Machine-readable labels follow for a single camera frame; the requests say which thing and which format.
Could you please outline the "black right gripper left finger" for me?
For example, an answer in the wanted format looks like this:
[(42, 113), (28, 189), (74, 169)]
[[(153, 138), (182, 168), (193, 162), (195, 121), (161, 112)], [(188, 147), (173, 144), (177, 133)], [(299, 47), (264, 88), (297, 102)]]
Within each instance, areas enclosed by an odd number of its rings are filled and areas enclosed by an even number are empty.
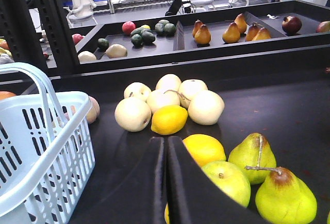
[(122, 183), (97, 203), (85, 198), (69, 223), (165, 223), (164, 167), (164, 139), (153, 137)]

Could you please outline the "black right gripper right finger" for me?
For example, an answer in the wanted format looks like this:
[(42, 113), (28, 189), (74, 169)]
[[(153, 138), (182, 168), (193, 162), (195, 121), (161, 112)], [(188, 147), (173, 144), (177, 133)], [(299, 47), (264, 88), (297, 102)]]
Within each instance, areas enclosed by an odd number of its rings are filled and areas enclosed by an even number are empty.
[(212, 183), (178, 136), (167, 140), (167, 202), (171, 223), (266, 223)]

